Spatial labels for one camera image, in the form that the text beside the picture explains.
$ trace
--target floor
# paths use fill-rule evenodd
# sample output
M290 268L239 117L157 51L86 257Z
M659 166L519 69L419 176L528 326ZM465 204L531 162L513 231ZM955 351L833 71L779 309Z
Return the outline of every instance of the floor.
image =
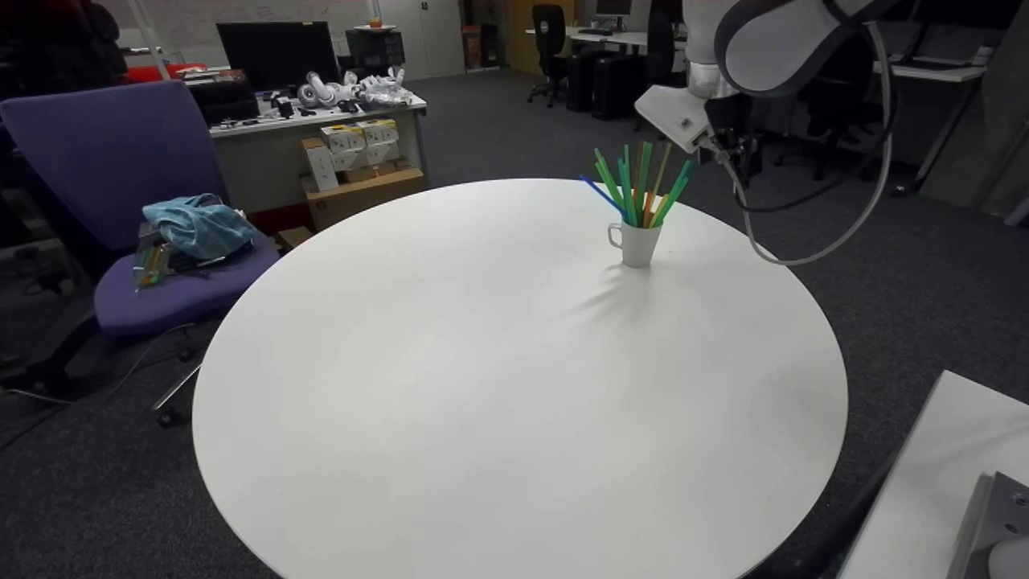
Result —
M433 184L579 176L592 147L651 138L630 118L528 107L531 85L512 75L424 80L415 91L431 105L424 152ZM802 167L767 167L753 184L753 204L811 188ZM819 204L759 220L759 236L779 254L813 251L854 220L867 190L849 181ZM716 167L695 176L685 204L738 227ZM942 370L1029 404L1024 231L927 199L883 199L851 245L793 274L836 329L849 432L819 504L759 575L793 575L898 454ZM61 299L2 268L0 349L26 351L61 309ZM160 432L146 417L180 377L175 340L92 344L73 375L83 396L33 432L26 424L46 408L0 396L0 443L21 432L0 448L0 575L272 575L207 501L190 428Z

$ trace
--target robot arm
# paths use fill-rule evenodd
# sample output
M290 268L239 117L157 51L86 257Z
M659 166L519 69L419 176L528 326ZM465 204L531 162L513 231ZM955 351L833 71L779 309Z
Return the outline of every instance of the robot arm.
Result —
M893 0L681 0L687 91L650 88L635 113L695 152L710 136L708 101L800 91L833 48Z

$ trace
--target cup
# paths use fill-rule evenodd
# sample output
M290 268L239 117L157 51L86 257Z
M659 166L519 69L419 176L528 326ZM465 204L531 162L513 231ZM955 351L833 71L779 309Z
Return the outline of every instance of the cup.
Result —
M622 221L606 227L606 243L619 247L619 265L625 268L650 268L659 236L663 228L632 228Z

